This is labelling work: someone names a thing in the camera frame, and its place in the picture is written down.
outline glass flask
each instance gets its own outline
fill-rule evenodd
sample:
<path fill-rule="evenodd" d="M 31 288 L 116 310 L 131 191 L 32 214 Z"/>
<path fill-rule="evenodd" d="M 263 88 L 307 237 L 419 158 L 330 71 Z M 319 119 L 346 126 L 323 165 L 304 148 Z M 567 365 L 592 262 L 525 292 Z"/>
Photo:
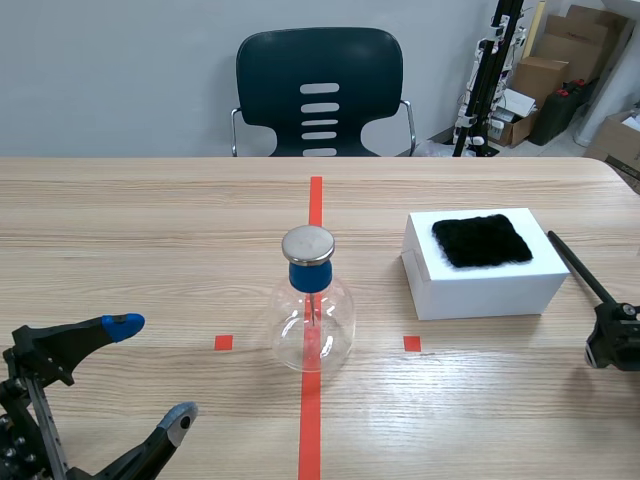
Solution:
<path fill-rule="evenodd" d="M 282 239 L 289 276 L 271 295 L 268 321 L 273 351 L 295 370 L 339 368 L 353 345 L 356 314 L 349 289 L 333 275 L 334 250 L 331 232 L 314 225 Z"/>

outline black stand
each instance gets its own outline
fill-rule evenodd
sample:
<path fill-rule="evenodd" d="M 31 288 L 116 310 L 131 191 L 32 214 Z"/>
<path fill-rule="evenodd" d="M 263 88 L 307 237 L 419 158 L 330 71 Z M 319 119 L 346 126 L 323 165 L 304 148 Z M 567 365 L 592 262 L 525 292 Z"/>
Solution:
<path fill-rule="evenodd" d="M 469 148 L 475 151 L 478 157 L 489 157 L 497 153 L 497 150 L 489 147 L 489 114 L 491 113 L 491 105 L 495 96 L 498 81 L 502 75 L 502 68 L 509 52 L 513 34 L 516 31 L 518 21 L 522 12 L 522 4 L 524 0 L 498 0 L 496 12 L 493 15 L 491 27 L 494 32 L 501 35 L 504 33 L 504 39 L 498 46 L 498 51 L 493 53 L 495 46 L 495 37 L 488 38 L 483 41 L 482 58 L 478 66 L 476 78 L 471 90 L 469 104 L 465 112 L 466 123 L 459 127 L 458 141 L 453 156 L 460 157 L 465 148 L 467 137 L 482 137 L 483 145 L 471 145 Z M 500 29 L 500 21 L 503 15 L 509 16 L 509 23 L 504 32 Z"/>

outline black sponge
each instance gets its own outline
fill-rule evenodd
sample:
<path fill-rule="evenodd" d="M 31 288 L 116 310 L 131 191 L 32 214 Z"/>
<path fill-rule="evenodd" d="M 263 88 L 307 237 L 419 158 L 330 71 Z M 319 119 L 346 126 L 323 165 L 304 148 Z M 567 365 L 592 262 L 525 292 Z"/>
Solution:
<path fill-rule="evenodd" d="M 531 250 L 504 215 L 433 224 L 444 254 L 456 268 L 498 266 L 528 262 Z"/>

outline black chair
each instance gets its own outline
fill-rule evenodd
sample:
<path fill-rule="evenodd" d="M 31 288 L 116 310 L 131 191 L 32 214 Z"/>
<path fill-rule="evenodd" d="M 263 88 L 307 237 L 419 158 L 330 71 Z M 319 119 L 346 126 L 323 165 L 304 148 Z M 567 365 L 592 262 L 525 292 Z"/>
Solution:
<path fill-rule="evenodd" d="M 407 107 L 411 149 L 416 136 L 411 104 L 401 100 L 402 51 L 397 40 L 374 28 L 305 28 L 258 33 L 236 58 L 240 108 L 231 112 L 231 151 L 238 156 L 235 116 L 269 127 L 278 142 L 274 157 L 331 154 L 377 156 L 361 141 L 362 128 Z"/>

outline table surface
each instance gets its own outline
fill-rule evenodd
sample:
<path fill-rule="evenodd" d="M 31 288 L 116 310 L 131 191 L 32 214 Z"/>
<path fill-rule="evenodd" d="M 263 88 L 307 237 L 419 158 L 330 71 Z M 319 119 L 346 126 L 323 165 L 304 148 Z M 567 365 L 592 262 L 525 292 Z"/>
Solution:
<path fill-rule="evenodd" d="M 640 374 L 584 363 L 586 287 L 570 276 L 540 317 L 420 322 L 399 258 L 409 212 L 529 207 L 640 303 L 640 196 L 584 158 L 1 159 L 2 347 L 23 324 L 147 318 L 47 389 L 70 464 L 97 472 L 193 400 L 161 478 L 298 477 L 301 375 L 261 315 L 311 175 L 358 310 L 347 364 L 323 379 L 323 478 L 638 478 Z M 214 351 L 224 334 L 233 350 Z"/>

